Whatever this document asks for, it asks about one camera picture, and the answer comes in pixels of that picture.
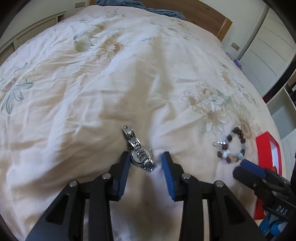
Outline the blue gloved right hand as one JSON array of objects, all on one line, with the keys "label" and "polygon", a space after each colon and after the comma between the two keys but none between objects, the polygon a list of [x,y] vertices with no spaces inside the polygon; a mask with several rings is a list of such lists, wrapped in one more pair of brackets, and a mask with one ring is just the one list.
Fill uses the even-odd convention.
[{"label": "blue gloved right hand", "polygon": [[280,220],[279,217],[273,214],[267,214],[266,218],[260,223],[259,229],[264,234],[266,240],[276,240],[288,222]]}]

